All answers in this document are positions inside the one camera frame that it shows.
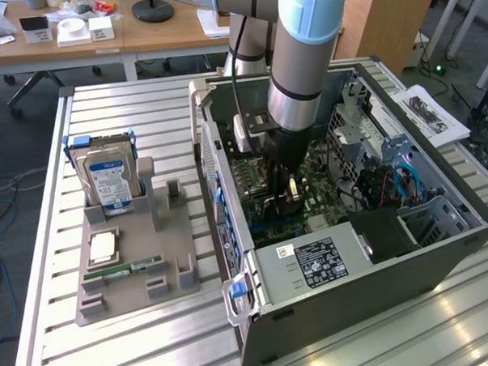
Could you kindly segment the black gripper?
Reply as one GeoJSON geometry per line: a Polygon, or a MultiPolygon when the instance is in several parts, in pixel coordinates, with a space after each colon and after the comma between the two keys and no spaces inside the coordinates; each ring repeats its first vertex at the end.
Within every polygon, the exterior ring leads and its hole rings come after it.
{"type": "Polygon", "coordinates": [[[297,176],[308,150],[308,131],[271,130],[265,136],[266,180],[270,194],[283,194],[297,176]]]}

